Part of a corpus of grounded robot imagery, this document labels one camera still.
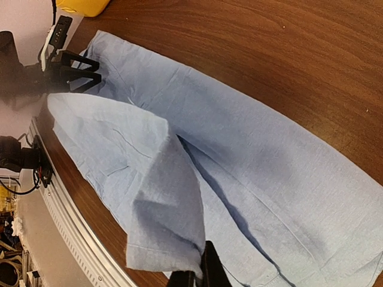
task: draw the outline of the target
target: wire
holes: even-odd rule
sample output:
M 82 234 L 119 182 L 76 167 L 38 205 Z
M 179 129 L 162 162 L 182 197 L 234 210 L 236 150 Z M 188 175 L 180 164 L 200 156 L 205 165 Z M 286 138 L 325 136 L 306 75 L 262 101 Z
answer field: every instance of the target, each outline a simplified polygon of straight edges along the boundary
M 54 26 L 56 24 L 56 14 L 57 14 L 56 0 L 52 0 L 52 8 L 53 8 L 53 26 Z
M 53 59 L 54 57 L 56 57 L 56 56 L 57 56 L 57 48 L 55 47 L 55 48 L 53 49 L 52 53 L 49 55 L 49 57 L 48 57 L 48 59 L 47 59 L 47 66 L 50 65 L 52 59 Z
M 34 184 L 35 184 L 35 186 L 34 186 L 33 188 L 31 188 L 30 190 L 25 191 L 24 193 L 19 193 L 19 192 L 17 192 L 17 191 L 11 190 L 10 188 L 8 188 L 8 187 L 3 183 L 2 180 L 0 180 L 0 185 L 2 185 L 2 186 L 3 186 L 7 191 L 9 191 L 10 193 L 16 194 L 17 196 L 25 196 L 25 195 L 27 195 L 27 194 L 30 194 L 30 193 L 33 192 L 34 190 L 37 190 L 37 189 L 40 188 L 40 186 L 39 186 L 39 183 L 40 183 L 40 177 L 39 177 L 38 174 L 39 174 L 39 171 L 38 171 L 37 169 L 35 169 L 35 170 L 34 170 Z M 16 179 L 14 179 L 14 180 L 18 183 L 19 186 L 21 186 L 21 185 L 20 185 L 20 182 L 19 182 L 18 180 L 16 180 Z
M 33 147 L 33 145 L 29 142 L 28 135 L 27 135 L 26 133 L 22 134 L 22 135 L 17 139 L 17 141 L 20 142 L 20 140 L 21 140 L 22 138 L 25 138 L 25 139 L 26 139 L 26 143 L 27 143 L 30 147 Z
M 43 50 L 43 49 L 44 49 L 44 46 L 41 47 L 40 52 L 38 52 L 38 55 L 37 55 L 37 61 L 38 61 L 39 63 L 41 63 L 41 53 L 42 53 L 42 50 Z

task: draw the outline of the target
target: floor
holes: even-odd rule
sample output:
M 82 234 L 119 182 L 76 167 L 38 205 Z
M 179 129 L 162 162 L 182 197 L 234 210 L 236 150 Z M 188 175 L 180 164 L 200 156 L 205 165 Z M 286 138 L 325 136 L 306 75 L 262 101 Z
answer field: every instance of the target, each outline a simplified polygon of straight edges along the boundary
M 23 172 L 25 190 L 33 187 L 32 173 Z M 17 216 L 23 221 L 21 240 L 46 287 L 92 287 L 62 239 L 39 191 L 19 197 Z
M 383 184 L 383 2 L 371 0 L 112 0 L 69 45 L 98 29 L 168 56 L 288 116 Z M 126 234 L 51 131 L 39 129 L 85 219 L 124 266 Z M 162 274 L 127 270 L 140 286 Z M 383 287 L 383 277 L 375 287 Z

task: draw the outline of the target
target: wooden table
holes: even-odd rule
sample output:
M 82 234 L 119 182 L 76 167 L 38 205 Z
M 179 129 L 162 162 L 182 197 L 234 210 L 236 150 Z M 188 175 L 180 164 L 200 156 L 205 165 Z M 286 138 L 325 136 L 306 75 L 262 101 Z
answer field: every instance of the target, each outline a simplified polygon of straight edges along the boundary
M 112 0 L 84 19 L 69 49 L 98 29 L 190 65 L 260 100 L 328 142 L 383 184 L 381 0 Z M 126 234 L 51 131 L 39 130 L 60 177 L 110 254 L 124 266 Z M 126 270 L 144 287 L 163 274 Z M 375 287 L 383 287 L 383 277 Z

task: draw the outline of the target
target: cloth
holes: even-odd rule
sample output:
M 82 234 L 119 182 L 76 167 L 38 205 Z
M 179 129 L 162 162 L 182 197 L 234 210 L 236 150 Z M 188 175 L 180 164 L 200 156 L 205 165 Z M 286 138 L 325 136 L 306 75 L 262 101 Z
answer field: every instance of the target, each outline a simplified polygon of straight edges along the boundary
M 89 93 L 150 111 L 180 137 L 199 181 L 206 239 L 237 282 L 373 285 L 383 269 L 383 188 L 355 164 L 264 104 L 113 35 L 98 32 L 85 53 L 103 76 Z
M 19 236 L 24 235 L 23 220 L 19 217 L 14 218 L 12 221 L 12 236 L 19 239 Z
M 220 258 L 233 287 L 289 286 L 237 228 L 166 120 L 86 94 L 50 95 L 48 108 L 60 142 L 129 235 L 129 268 L 191 270 L 202 278 L 205 227 L 226 250 Z

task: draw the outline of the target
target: seam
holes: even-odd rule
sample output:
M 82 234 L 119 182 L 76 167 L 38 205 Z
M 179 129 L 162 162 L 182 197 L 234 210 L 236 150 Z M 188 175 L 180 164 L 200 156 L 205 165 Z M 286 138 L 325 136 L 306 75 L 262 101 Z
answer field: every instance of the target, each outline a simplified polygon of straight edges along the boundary
M 238 182 L 242 187 L 244 187 L 246 189 L 246 191 L 248 193 L 250 193 L 253 197 L 255 197 L 257 200 L 259 200 L 259 202 L 261 204 L 263 204 L 283 225 L 284 227 L 286 227 L 286 229 L 291 233 L 291 235 L 294 236 L 294 238 L 300 243 L 300 245 L 304 248 L 305 251 L 307 251 L 308 254 L 310 254 L 311 258 L 314 260 L 314 262 L 316 263 L 318 269 L 319 269 L 319 264 L 317 262 L 317 260 L 314 258 L 314 256 L 311 254 L 311 252 L 307 249 L 307 247 L 298 239 L 298 237 L 291 231 L 290 227 L 287 226 L 287 224 L 263 201 L 261 200 L 259 197 L 257 197 L 254 193 L 252 193 L 239 179 L 237 179 L 232 173 L 228 172 L 224 167 L 221 166 L 221 164 L 219 164 L 218 162 L 216 162 L 214 159 L 212 159 L 208 154 L 206 154 L 204 151 L 202 151 L 201 149 L 198 149 L 200 152 L 204 153 L 210 160 L 212 160 L 216 165 L 218 165 L 221 169 L 223 169 L 228 175 L 230 175 L 236 182 Z
M 259 287 L 261 287 L 261 286 L 263 286 L 263 287 L 271 287 L 274 284 L 276 284 L 279 281 L 280 278 L 281 278 L 281 276 L 278 274 L 272 280 L 270 280 L 269 283 L 267 283 L 265 285 L 260 285 Z
M 383 267 L 383 252 L 381 253 L 381 257 L 379 259 L 379 262 L 376 265 L 375 272 L 373 273 L 372 278 L 371 278 L 370 282 L 366 285 L 366 287 L 369 287 L 369 286 L 371 286 L 371 284 L 373 284 L 375 275 L 379 272 L 379 266 Z
M 362 222 L 364 221 L 365 217 L 367 217 L 367 214 L 365 214 L 364 217 L 363 217 L 362 219 L 360 219 L 360 222 L 359 222 L 358 225 L 355 227 L 355 230 L 357 230 L 358 227 L 361 226 L 361 224 L 362 224 Z M 330 262 L 330 261 L 331 261 L 331 260 L 338 254 L 338 253 L 339 253 L 339 251 L 340 251 L 340 249 L 341 249 L 342 247 L 346 246 L 346 244 L 347 244 L 349 238 L 352 237 L 353 235 L 354 235 L 354 233 L 349 234 L 349 235 L 347 236 L 346 239 L 343 239 L 343 245 L 340 246 L 340 247 L 336 250 L 336 252 L 335 252 L 333 255 L 331 255 L 331 256 L 326 260 L 326 262 L 323 264 L 323 266 L 320 267 L 320 269 L 319 269 L 320 271 L 322 271 L 323 269 L 325 269 L 325 268 L 327 267 L 327 265 L 329 264 L 329 262 Z M 375 257 L 368 258 L 368 261 L 371 261 L 371 260 L 373 260 L 374 258 L 375 258 Z
M 99 59 L 102 59 L 104 62 L 107 62 L 107 65 L 110 67 L 112 67 L 114 69 L 114 72 L 118 75 L 119 79 L 121 80 L 121 82 L 124 84 L 124 90 L 126 92 L 126 96 L 127 96 L 127 99 L 129 100 L 130 104 L 132 104 L 133 106 L 137 106 L 135 103 L 133 103 L 132 99 L 130 96 L 128 96 L 130 94 L 130 91 L 128 89 L 128 84 L 126 83 L 126 81 L 121 77 L 121 74 L 119 73 L 118 69 L 112 64 L 112 62 L 110 62 L 110 60 L 106 57 L 104 57 L 103 55 L 99 54 L 99 53 L 96 53 L 94 52 L 93 50 L 91 51 L 91 53 L 89 54 L 89 58 L 91 58 L 92 56 L 96 56 L 98 57 Z
M 177 253 L 177 252 L 164 251 L 164 250 L 158 250 L 158 249 L 143 247 L 143 246 L 140 246 L 140 245 L 131 244 L 131 243 L 129 243 L 129 241 L 128 241 L 127 245 L 128 245 L 128 247 L 130 246 L 130 247 L 134 247 L 134 248 L 139 248 L 139 249 L 153 251 L 153 252 L 158 252 L 158 253 L 163 253 L 163 254 L 176 254 L 176 255 L 179 255 L 179 253 Z
M 144 154 L 144 153 L 142 153 L 141 151 L 139 151 L 138 149 L 136 149 L 135 146 L 132 145 L 129 141 L 127 141 L 127 140 L 125 139 L 125 137 L 124 137 L 124 136 L 123 136 L 117 129 L 112 128 L 112 130 L 115 131 L 116 133 L 118 133 L 118 134 L 121 136 L 121 138 L 124 140 L 124 142 L 126 142 L 128 145 L 130 145 L 130 147 L 133 148 L 136 152 L 138 152 L 139 154 L 143 155 L 143 156 L 146 157 L 146 158 L 150 158 L 150 159 L 152 159 L 152 157 L 150 157 L 149 155 Z

